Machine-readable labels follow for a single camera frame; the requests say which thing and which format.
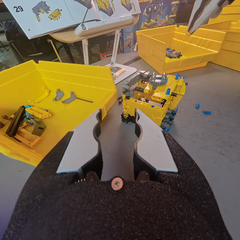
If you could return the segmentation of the grey curved lego panel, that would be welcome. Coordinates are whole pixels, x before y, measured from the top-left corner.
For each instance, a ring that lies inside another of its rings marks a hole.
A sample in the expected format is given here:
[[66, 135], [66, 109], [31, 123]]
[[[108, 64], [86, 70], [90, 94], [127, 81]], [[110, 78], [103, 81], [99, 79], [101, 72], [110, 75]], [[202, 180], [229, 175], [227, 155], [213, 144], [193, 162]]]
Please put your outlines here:
[[63, 104], [69, 104], [71, 102], [73, 102], [74, 100], [76, 100], [76, 95], [74, 94], [74, 92], [70, 92], [70, 97], [65, 99], [65, 100], [62, 100], [61, 103]]
[[59, 88], [56, 89], [56, 96], [52, 99], [53, 101], [59, 101], [63, 98], [64, 93]]

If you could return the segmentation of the dark blue lego set box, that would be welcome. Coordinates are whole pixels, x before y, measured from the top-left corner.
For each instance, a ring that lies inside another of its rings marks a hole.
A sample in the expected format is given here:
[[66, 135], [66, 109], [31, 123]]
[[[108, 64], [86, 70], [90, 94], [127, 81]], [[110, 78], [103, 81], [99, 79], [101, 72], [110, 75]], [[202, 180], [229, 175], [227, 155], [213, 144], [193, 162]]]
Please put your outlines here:
[[121, 29], [119, 46], [122, 53], [134, 51], [136, 31], [175, 25], [180, 0], [139, 0], [140, 15], [134, 26]]

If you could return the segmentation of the heap of grey blue lego parts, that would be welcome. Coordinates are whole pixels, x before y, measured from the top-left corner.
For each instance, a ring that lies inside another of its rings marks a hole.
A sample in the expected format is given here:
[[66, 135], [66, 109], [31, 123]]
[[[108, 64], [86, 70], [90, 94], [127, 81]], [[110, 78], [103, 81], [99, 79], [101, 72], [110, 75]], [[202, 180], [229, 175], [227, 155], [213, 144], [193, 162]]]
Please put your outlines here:
[[176, 59], [182, 57], [181, 52], [175, 51], [175, 49], [167, 48], [166, 49], [166, 57], [170, 59]]

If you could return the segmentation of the yellow grey sticker sheet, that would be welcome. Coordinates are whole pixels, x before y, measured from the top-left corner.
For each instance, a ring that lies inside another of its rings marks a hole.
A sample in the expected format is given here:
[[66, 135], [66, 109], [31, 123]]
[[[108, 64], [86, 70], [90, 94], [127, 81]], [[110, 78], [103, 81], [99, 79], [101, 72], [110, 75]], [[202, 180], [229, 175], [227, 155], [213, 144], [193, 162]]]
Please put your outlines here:
[[127, 72], [125, 69], [116, 66], [110, 67], [110, 70], [114, 79], [124, 75]]

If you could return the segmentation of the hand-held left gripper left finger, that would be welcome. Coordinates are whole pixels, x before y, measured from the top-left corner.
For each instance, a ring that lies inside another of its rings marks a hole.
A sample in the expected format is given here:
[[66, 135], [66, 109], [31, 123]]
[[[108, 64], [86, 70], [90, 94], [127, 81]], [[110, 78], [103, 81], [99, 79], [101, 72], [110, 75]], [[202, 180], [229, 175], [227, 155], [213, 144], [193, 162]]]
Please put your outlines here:
[[103, 155], [99, 136], [102, 110], [95, 110], [71, 131], [71, 137], [56, 170], [57, 175], [72, 175], [81, 181], [100, 181]]

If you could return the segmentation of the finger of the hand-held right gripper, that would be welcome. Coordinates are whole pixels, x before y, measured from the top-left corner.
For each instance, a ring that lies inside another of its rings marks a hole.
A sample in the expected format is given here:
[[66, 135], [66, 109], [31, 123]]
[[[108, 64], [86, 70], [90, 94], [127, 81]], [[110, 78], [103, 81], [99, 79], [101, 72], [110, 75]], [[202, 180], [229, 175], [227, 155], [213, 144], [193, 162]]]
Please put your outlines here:
[[202, 25], [206, 25], [209, 19], [216, 18], [220, 15], [222, 9], [229, 4], [228, 0], [205, 0], [204, 9], [194, 23], [193, 31], [195, 32]]
[[191, 12], [190, 20], [188, 22], [188, 28], [187, 31], [189, 33], [193, 33], [193, 26], [196, 20], [198, 19], [199, 15], [202, 13], [205, 6], [204, 0], [196, 0]]

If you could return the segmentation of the red plastic crate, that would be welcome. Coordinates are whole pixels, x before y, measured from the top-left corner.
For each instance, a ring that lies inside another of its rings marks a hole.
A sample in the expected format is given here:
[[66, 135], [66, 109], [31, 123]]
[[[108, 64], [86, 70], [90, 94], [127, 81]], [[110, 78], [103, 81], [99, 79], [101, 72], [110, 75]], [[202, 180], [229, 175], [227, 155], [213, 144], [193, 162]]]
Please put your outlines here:
[[112, 54], [113, 54], [112, 51], [110, 51], [110, 52], [105, 52], [105, 53], [99, 53], [101, 60], [103, 60], [103, 59], [105, 59], [105, 58], [112, 57]]

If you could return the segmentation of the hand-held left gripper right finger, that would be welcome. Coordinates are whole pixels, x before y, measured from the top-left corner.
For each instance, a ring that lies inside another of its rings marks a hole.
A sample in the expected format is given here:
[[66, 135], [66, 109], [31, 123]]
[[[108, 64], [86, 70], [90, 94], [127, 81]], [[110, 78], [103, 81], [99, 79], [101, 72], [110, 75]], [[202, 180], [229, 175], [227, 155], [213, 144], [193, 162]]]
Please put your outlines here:
[[178, 168], [164, 131], [141, 110], [135, 109], [134, 179], [146, 171], [151, 181], [161, 182], [161, 173], [177, 174]]

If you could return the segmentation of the yellow divided storage bin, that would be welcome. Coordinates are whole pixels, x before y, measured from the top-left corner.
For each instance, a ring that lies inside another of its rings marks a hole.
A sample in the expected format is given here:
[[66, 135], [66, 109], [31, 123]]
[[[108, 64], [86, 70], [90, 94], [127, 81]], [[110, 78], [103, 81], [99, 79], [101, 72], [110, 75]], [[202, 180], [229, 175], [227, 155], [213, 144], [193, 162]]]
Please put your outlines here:
[[[137, 31], [138, 55], [158, 73], [204, 67], [217, 57], [226, 31], [199, 28], [193, 34], [187, 26], [165, 26]], [[181, 52], [182, 57], [166, 57], [166, 49]]]

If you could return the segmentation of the heap of mixed lego beams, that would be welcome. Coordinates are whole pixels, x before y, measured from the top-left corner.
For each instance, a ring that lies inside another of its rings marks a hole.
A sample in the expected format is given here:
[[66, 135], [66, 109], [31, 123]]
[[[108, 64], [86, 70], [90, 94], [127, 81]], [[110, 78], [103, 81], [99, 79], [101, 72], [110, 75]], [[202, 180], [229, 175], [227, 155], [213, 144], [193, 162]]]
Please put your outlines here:
[[12, 115], [0, 116], [0, 129], [7, 137], [35, 148], [43, 140], [41, 136], [47, 127], [45, 119], [51, 115], [48, 109], [21, 105]]

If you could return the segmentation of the yellow plastic storage bin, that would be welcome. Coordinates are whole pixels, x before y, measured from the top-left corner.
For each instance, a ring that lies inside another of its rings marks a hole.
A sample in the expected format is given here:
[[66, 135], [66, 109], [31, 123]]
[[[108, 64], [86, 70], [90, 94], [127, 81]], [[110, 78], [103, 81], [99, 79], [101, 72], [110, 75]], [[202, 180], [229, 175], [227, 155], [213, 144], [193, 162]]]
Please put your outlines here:
[[[49, 96], [39, 103], [29, 103], [43, 94]], [[63, 91], [59, 101], [53, 101], [56, 90]], [[74, 92], [77, 98], [61, 103]], [[7, 137], [0, 130], [0, 152], [7, 157], [37, 166], [54, 146], [71, 130], [77, 127], [94, 111], [102, 110], [102, 119], [117, 100], [117, 89], [112, 73], [107, 66], [70, 64], [33, 60], [0, 72], [0, 115], [12, 115], [21, 105], [32, 105], [48, 109], [51, 117], [45, 119], [46, 130], [42, 141], [30, 148]]]
[[221, 49], [212, 63], [240, 71], [240, 1], [224, 7], [217, 18], [210, 19], [207, 28], [226, 31]]

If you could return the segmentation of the yellow black lego model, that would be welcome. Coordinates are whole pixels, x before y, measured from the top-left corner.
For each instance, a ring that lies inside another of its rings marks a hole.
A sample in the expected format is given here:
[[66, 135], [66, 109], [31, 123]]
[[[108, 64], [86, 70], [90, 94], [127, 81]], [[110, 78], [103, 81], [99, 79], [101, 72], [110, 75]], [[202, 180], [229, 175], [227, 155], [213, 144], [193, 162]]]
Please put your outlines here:
[[122, 122], [135, 123], [135, 109], [139, 109], [163, 130], [168, 131], [178, 111], [177, 105], [186, 91], [188, 83], [184, 79], [179, 74], [138, 71], [122, 86]]

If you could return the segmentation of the white wooden book stand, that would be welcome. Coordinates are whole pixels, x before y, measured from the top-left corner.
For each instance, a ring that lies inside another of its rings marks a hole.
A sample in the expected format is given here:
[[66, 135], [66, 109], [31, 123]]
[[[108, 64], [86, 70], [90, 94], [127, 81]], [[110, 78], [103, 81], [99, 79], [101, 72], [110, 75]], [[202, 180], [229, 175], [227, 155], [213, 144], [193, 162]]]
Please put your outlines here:
[[88, 39], [115, 31], [112, 58], [110, 64], [106, 66], [109, 68], [121, 67], [127, 71], [124, 75], [114, 79], [115, 84], [117, 84], [137, 72], [136, 68], [116, 63], [116, 56], [120, 39], [120, 30], [129, 26], [133, 26], [135, 23], [137, 23], [139, 20], [139, 15], [139, 13], [128, 14], [108, 20], [86, 22], [80, 24], [75, 29], [66, 28], [59, 32], [52, 33], [50, 36], [63, 43], [75, 43], [82, 41], [84, 64], [89, 65]]

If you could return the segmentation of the yellow curved lego panel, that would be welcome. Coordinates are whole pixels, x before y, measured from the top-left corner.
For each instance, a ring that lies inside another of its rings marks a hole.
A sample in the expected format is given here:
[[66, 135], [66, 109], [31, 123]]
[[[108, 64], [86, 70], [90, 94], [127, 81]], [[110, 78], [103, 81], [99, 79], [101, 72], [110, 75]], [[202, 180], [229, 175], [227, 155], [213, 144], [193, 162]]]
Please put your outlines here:
[[29, 100], [29, 103], [39, 103], [49, 96], [49, 90], [46, 87], [42, 87], [43, 94], [34, 100]]

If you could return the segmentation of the lego instruction booklet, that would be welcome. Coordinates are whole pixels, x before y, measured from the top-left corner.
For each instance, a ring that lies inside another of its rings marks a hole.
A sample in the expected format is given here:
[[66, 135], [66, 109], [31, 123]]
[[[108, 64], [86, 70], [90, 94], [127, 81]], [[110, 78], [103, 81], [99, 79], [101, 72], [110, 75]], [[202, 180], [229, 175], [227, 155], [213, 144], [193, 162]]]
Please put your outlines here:
[[91, 21], [140, 14], [138, 0], [3, 0], [28, 39]]

